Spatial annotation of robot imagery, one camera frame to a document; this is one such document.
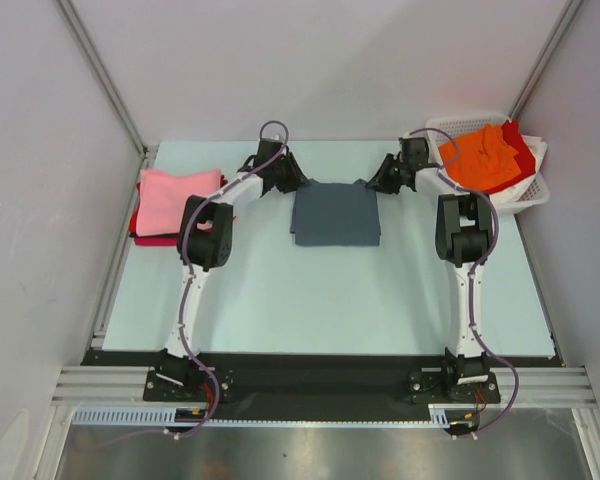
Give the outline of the grey blue t shirt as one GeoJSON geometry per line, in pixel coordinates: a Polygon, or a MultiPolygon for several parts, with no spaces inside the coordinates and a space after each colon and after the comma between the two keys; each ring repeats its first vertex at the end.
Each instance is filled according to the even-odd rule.
{"type": "Polygon", "coordinates": [[[377,247],[381,239],[377,194],[364,180],[310,181],[296,191],[290,233],[300,247],[377,247]]]}

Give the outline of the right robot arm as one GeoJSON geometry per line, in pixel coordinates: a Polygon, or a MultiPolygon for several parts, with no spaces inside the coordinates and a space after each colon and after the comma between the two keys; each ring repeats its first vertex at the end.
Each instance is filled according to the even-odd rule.
{"type": "Polygon", "coordinates": [[[367,182],[377,193],[397,194],[404,187],[436,205],[434,245],[448,274],[451,329],[441,369],[415,373],[409,387],[417,402],[434,399],[469,402],[489,383],[490,368],[481,332],[484,267],[494,250],[499,227],[489,197],[454,182],[430,161],[427,139],[399,139],[400,151],[387,154],[367,182]]]}

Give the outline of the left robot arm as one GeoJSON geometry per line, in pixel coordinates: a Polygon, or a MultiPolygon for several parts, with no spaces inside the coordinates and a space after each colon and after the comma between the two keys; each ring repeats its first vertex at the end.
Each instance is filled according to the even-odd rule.
{"type": "Polygon", "coordinates": [[[194,397],[199,388],[212,390],[217,379],[202,366],[194,330],[208,281],[224,267],[232,251],[234,218],[239,210],[271,189],[296,191],[308,183],[288,144],[262,138],[234,179],[203,197],[187,198],[177,252],[182,261],[182,290],[175,321],[155,366],[153,383],[163,383],[177,398],[194,397]]]}

